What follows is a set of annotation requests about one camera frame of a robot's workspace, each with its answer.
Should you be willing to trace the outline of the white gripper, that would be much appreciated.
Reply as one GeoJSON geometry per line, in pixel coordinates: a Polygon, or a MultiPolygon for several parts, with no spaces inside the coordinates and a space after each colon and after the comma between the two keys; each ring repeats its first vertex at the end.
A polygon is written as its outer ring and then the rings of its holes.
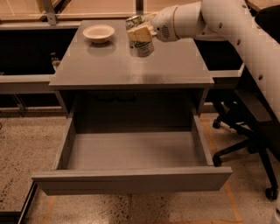
{"type": "MultiPolygon", "coordinates": [[[[179,38],[174,28],[174,15],[178,8],[177,5],[169,6],[158,13],[153,12],[142,15],[144,23],[152,23],[157,33],[157,38],[162,42],[173,42],[179,38]]],[[[151,31],[147,25],[134,27],[127,31],[128,37],[132,41],[150,42],[152,41],[151,31]]]]}

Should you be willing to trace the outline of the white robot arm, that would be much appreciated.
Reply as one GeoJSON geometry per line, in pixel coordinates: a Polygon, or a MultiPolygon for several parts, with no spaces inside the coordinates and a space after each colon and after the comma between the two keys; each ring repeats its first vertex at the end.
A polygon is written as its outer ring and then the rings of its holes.
{"type": "Polygon", "coordinates": [[[251,17],[245,0],[202,0],[200,3],[174,5],[155,14],[141,16],[127,30],[136,43],[162,42],[192,38],[226,40],[238,52],[264,102],[264,115],[255,133],[264,143],[262,161],[271,170],[266,150],[279,156],[280,122],[280,48],[275,38],[251,17]]]}

